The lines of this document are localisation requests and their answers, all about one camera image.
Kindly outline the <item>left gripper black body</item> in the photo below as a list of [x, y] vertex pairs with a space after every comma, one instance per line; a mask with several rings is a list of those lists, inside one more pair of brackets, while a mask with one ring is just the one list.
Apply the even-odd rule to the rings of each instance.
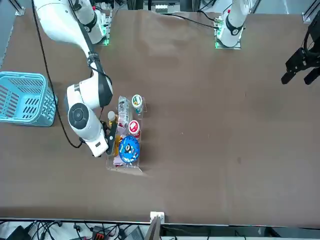
[[320, 53], [312, 52], [312, 48], [300, 47], [285, 63], [287, 73], [300, 71], [320, 66]]

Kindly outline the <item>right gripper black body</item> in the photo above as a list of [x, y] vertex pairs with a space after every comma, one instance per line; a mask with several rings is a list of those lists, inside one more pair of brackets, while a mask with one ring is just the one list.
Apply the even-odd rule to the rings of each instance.
[[105, 131], [105, 137], [107, 139], [108, 149], [106, 150], [107, 155], [112, 155], [114, 151], [114, 145], [116, 140], [117, 123], [113, 121], [111, 126], [108, 126]]

